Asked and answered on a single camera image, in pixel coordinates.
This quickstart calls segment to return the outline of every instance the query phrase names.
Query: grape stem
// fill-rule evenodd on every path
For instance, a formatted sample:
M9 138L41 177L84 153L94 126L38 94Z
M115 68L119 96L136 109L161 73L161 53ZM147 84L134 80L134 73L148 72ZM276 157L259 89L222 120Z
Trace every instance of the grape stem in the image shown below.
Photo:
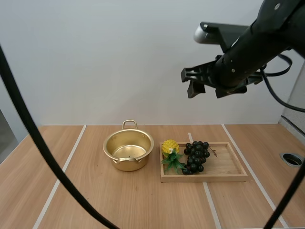
M209 147L210 148L210 147ZM211 150L212 150L212 148L210 148ZM217 156L217 154L216 154L216 152L214 151L214 150L212 150L213 151L213 153L214 153L214 155L216 156L216 157L218 157Z

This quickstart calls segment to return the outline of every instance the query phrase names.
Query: pot rim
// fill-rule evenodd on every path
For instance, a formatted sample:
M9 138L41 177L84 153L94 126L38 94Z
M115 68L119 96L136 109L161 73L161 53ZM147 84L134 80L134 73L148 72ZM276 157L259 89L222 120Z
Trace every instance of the pot rim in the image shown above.
M104 143L103 143L103 150L104 150L105 154L106 154L108 157L110 157L111 159L116 160L116 161L119 159L118 157L115 157L115 156L113 156L112 154L110 154L110 153L108 152L106 146L107 146L107 143L108 143L108 141L110 140L110 138L112 138L114 135L116 135L116 134L118 134L118 133L121 133L121 132L124 132L124 131L137 131L137 132L140 132L140 133L146 135L146 136L149 138L150 142L151 142L151 146L150 146L150 148L146 151L146 153L143 154L142 156L139 156L139 157L136 157L136 158L135 158L137 161L138 161L138 160L141 160L142 158L144 158L144 157L146 157L147 155L150 154L150 152L153 150L153 146L154 146L153 137L152 137L149 133L147 133L147 132L145 132L145 131L142 131L142 130L139 130L139 129L132 129L132 128L129 128L129 129L123 129L123 130L119 130L119 131L117 131L117 132L114 132L113 134L111 134L110 136L108 136L108 137L105 139L105 141L104 141Z

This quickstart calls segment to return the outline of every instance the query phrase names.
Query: pot handle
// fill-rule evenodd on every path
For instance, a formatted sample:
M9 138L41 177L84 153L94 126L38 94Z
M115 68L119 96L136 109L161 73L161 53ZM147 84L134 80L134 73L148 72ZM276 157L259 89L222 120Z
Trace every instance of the pot handle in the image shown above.
M119 158L117 161L113 160L114 163L116 163L117 165L120 164L122 161L137 161L137 159L135 159L134 157L130 157L130 158Z
M126 123L130 123L130 122L131 122L131 123L134 123L135 129L138 129L138 125L137 125L136 121L134 121L134 120L132 120L132 119L129 119L129 120L126 120L126 121L123 122L123 125L122 125L122 126L123 126L123 129L125 129L125 124L126 124Z

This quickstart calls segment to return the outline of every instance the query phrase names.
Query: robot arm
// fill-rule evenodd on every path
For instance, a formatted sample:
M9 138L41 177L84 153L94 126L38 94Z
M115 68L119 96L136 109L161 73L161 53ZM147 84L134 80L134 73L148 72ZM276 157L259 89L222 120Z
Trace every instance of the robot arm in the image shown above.
M195 32L198 43L219 44L224 52L213 62L184 68L182 82L190 81L188 97L205 93L204 85L216 89L217 98L247 92L247 85L259 83L256 71L287 49L295 49L305 58L305 2L301 0L265 0L257 19L249 26L202 22ZM274 74L281 75L289 69Z

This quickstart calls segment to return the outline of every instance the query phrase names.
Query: golden pot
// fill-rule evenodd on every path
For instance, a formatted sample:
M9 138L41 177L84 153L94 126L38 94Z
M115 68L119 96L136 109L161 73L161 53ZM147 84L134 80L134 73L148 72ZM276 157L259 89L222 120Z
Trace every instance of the golden pot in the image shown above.
M135 128L125 128L127 122L133 122ZM103 149L114 167L122 171L134 171L148 162L149 153L153 149L153 138L139 130L134 120L126 120L122 130L104 141Z

